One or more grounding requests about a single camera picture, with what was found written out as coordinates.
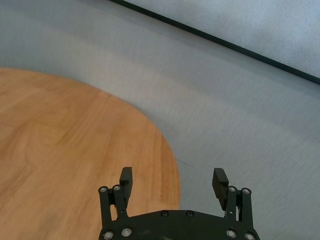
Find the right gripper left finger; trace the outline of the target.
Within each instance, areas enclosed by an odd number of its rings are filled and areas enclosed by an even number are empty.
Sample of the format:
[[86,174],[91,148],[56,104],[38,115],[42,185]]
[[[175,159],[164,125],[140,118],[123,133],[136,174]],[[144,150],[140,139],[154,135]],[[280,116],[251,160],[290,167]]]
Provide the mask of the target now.
[[133,187],[133,173],[131,167],[124,167],[121,171],[119,184],[112,188],[101,186],[98,189],[102,222],[111,222],[111,205],[116,209],[117,219],[127,218],[127,207]]

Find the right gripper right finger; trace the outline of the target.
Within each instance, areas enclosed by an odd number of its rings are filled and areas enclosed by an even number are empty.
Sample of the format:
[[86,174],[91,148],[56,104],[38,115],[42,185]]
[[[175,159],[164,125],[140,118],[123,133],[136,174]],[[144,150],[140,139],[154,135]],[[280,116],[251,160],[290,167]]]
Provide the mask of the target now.
[[222,168],[214,168],[212,187],[224,211],[225,219],[233,222],[253,222],[252,191],[249,188],[237,189],[229,185],[227,175]]

